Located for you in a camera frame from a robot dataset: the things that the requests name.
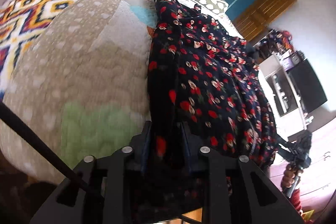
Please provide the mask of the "red sleeve right forearm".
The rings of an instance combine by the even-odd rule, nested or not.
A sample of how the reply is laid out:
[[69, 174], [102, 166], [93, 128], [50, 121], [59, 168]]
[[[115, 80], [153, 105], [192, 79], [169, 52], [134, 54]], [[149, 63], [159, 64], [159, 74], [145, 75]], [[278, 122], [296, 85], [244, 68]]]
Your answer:
[[302, 211], [302, 205], [300, 201], [300, 189], [295, 189], [289, 200], [290, 200], [290, 203], [294, 206], [295, 210], [301, 215], [303, 211]]

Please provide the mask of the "person's right hand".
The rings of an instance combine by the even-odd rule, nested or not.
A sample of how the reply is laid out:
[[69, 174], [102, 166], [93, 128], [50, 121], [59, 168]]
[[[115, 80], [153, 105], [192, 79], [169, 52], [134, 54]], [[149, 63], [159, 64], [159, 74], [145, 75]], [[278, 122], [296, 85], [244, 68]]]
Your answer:
[[282, 177], [282, 180], [281, 180], [281, 188], [282, 190], [286, 189], [286, 188], [290, 188], [293, 183], [294, 183], [294, 178], [295, 177], [298, 177], [298, 182], [297, 182], [297, 185], [295, 187], [295, 189], [299, 189], [299, 183], [301, 181], [301, 176], [303, 174], [303, 170], [301, 169], [293, 169], [291, 167], [290, 164], [288, 164], [286, 166], [286, 169], [283, 173], [283, 177]]

